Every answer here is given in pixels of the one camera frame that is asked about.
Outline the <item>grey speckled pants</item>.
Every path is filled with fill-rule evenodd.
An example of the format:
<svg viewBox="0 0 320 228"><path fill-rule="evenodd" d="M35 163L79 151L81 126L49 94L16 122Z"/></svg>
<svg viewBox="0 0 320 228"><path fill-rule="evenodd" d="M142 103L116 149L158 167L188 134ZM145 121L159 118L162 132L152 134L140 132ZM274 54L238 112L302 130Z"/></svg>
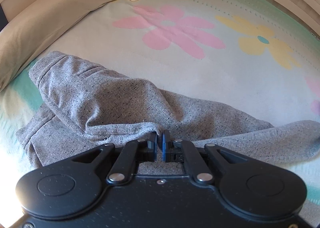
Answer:
<svg viewBox="0 0 320 228"><path fill-rule="evenodd" d="M213 142L274 165L319 155L318 122L274 127L227 104L160 90L73 55L49 53L29 77L43 103L16 136L35 168L164 130L197 146Z"/></svg>

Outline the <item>floral pastel bed blanket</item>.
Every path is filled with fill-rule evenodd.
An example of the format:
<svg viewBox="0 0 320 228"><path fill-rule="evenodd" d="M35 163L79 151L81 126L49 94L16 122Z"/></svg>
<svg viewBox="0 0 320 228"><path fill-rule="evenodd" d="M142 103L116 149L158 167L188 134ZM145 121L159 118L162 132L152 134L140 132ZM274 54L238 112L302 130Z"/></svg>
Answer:
<svg viewBox="0 0 320 228"><path fill-rule="evenodd" d="M16 133L43 100L30 69L51 52L280 127L319 123L319 42L262 0L114 0L88 13L1 89L1 191L32 170ZM319 155L282 164L319 200Z"/></svg>

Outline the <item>beige pillow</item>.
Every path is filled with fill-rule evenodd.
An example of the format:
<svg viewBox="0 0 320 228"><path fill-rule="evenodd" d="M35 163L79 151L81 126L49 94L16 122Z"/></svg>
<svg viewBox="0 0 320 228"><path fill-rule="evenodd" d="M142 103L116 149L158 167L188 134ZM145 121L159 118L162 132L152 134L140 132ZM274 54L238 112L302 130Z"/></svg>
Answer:
<svg viewBox="0 0 320 228"><path fill-rule="evenodd" d="M114 0L37 0L1 31L1 89L88 13Z"/></svg>

